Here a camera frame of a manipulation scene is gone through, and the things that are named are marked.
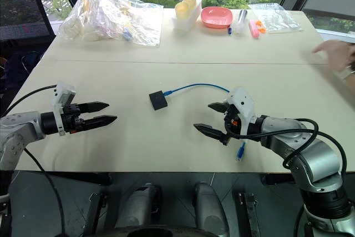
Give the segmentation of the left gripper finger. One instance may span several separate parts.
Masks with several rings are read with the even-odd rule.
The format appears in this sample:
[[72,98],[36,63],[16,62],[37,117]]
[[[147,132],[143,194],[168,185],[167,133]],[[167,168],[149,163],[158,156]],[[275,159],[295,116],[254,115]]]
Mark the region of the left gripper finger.
[[89,102],[89,103],[82,103],[78,104],[78,108],[80,109],[81,113],[94,113],[98,112],[102,109],[105,109],[109,106],[108,103],[103,102]]
[[118,117],[114,115],[101,115],[92,119],[83,120],[84,131],[104,127],[115,121]]

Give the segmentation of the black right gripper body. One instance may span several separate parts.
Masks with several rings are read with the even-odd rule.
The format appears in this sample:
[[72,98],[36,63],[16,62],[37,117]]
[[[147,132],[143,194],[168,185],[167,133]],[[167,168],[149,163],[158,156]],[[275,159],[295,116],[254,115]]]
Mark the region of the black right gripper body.
[[241,120],[239,118],[239,111],[234,105],[222,103],[222,112],[225,114],[224,122],[227,133],[222,139],[223,145],[228,145],[231,138],[235,138],[236,135],[240,135]]

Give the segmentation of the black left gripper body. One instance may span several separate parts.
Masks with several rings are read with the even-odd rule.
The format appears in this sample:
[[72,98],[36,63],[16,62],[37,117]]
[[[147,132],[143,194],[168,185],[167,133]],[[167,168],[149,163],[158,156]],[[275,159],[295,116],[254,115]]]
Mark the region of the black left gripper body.
[[79,104],[66,105],[62,111],[61,118],[66,133],[74,134],[84,130],[84,120],[80,118],[81,110]]

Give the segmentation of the person's bare hand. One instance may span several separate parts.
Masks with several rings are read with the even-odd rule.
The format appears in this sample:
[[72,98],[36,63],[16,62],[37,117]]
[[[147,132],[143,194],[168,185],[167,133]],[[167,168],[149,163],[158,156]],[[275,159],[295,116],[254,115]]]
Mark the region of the person's bare hand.
[[314,48],[312,52],[325,52],[329,67],[336,72],[342,72],[354,62],[354,44],[344,41],[324,41]]

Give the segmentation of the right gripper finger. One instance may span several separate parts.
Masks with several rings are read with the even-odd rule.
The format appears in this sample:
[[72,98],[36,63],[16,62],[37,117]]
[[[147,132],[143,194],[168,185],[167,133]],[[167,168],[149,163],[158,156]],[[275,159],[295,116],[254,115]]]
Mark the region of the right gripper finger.
[[230,105],[225,102],[223,102],[223,103],[214,102],[214,103],[208,104],[207,106],[216,112],[225,114],[228,111]]
[[231,138],[228,134],[225,134],[220,130],[214,129],[212,126],[207,124],[195,123],[194,127],[203,135],[212,139],[216,139],[223,145],[228,145],[229,140]]

